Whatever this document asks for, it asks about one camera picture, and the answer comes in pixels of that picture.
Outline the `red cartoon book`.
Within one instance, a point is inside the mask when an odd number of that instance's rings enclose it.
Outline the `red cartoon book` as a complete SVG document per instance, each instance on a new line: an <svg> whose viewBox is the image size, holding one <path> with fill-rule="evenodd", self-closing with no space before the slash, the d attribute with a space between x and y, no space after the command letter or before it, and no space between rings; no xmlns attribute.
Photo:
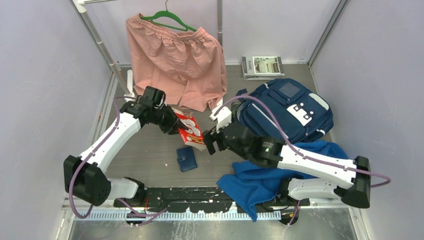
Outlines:
<svg viewBox="0 0 424 240"><path fill-rule="evenodd" d="M203 133L200 129L192 112L183 112L176 108L171 108L179 120L187 127L187 129L179 129L178 132L185 145L198 149L205 150L207 147L204 143Z"/></svg>

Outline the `navy blue backpack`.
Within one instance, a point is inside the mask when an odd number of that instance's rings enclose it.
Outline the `navy blue backpack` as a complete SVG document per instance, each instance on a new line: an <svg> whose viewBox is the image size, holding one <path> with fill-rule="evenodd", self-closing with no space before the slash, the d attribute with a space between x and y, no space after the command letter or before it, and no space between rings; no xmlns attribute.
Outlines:
<svg viewBox="0 0 424 240"><path fill-rule="evenodd" d="M257 136L281 138L277 125L293 144L314 142L334 126L330 105L318 94L291 79L274 79L259 85L250 96L262 101L263 106L251 99L241 99L235 118Z"/></svg>

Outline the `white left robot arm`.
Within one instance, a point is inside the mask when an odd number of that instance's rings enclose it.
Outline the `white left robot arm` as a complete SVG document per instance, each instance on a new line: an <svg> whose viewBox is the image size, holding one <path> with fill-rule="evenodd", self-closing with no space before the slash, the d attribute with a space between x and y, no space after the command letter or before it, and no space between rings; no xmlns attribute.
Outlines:
<svg viewBox="0 0 424 240"><path fill-rule="evenodd" d="M142 182L130 177L108 178L105 173L119 150L145 125L157 125L168 135L187 129L165 99L164 91L151 86L143 95L128 97L114 122L92 146L64 160L64 187L70 197L93 206L114 199L126 199L135 207L145 202Z"/></svg>

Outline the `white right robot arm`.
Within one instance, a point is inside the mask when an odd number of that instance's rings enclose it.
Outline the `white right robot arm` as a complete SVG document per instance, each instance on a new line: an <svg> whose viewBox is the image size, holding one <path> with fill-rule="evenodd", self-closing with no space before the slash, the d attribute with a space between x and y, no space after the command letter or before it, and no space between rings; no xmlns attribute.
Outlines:
<svg viewBox="0 0 424 240"><path fill-rule="evenodd" d="M242 159L267 169L296 171L312 179L282 183L277 198L283 205L308 198L339 199L342 203L368 209L371 204L370 161L364 156L354 160L325 156L301 148L291 148L283 140L256 136L249 128L232 121L232 111L217 106L209 115L216 126L204 131L203 141L210 155L230 150Z"/></svg>

